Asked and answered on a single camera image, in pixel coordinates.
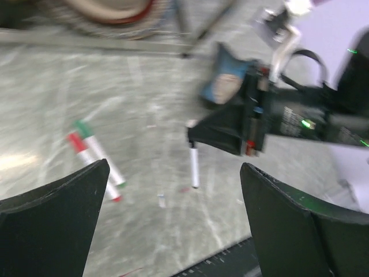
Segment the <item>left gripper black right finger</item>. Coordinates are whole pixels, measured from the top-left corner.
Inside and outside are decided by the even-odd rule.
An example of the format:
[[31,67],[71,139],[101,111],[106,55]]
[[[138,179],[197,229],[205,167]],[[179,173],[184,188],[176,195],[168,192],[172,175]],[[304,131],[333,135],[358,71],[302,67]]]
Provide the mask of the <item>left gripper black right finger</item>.
[[263,276],[368,276],[368,214],[287,185],[250,163],[242,193]]

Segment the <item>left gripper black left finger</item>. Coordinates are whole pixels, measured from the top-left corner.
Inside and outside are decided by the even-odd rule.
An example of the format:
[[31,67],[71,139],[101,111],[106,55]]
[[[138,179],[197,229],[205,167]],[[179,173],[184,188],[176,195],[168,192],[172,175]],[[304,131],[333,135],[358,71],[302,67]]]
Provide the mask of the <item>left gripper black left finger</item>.
[[103,202],[85,170],[1,200],[1,276],[83,275]]

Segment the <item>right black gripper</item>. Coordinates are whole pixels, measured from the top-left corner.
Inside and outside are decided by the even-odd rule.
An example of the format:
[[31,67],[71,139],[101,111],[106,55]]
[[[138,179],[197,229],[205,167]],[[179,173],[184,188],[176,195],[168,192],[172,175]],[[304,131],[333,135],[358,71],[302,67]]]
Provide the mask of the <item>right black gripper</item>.
[[[287,76],[291,88],[279,88],[269,69],[258,67],[245,89],[249,105],[245,121],[244,153],[263,150],[267,134],[355,147],[368,147],[368,118],[356,115],[338,101],[337,92],[324,81],[319,86],[300,85]],[[187,128],[190,143],[203,143],[230,154],[242,151],[244,106],[225,104]]]

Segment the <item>white pen with red tip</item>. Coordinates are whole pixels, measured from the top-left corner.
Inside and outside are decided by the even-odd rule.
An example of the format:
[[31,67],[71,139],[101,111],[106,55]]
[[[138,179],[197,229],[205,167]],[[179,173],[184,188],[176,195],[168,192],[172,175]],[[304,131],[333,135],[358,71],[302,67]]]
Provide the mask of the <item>white pen with red tip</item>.
[[86,181],[89,189],[100,198],[100,201],[102,201],[104,196],[107,196],[110,201],[120,202],[122,199],[121,194],[110,183],[106,174],[99,171],[100,160],[93,158],[78,133],[69,133],[67,140],[86,168]]

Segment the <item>white pen with green tip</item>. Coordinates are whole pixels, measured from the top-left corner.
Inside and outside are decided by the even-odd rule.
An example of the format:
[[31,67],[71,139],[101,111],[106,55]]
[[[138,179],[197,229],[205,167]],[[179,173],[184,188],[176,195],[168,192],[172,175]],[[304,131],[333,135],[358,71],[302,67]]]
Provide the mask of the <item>white pen with green tip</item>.
[[88,124],[82,120],[78,120],[74,122],[74,126],[79,132],[83,142],[87,144],[87,146],[95,153],[95,155],[100,159],[107,160],[110,166],[110,177],[114,181],[115,186],[124,186],[126,184],[125,177],[121,174],[109,155],[103,149]]

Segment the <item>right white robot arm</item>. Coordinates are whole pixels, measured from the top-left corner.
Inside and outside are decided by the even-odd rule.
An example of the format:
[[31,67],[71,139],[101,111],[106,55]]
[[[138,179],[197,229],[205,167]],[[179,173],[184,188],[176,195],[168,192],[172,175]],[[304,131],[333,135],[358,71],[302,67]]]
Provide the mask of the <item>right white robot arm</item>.
[[233,155],[253,155],[269,134],[355,147],[368,146],[368,33],[364,32],[342,71],[336,89],[321,66],[317,87],[300,85],[286,75],[280,88],[269,69],[251,60],[237,93],[187,130],[192,148],[203,143]]

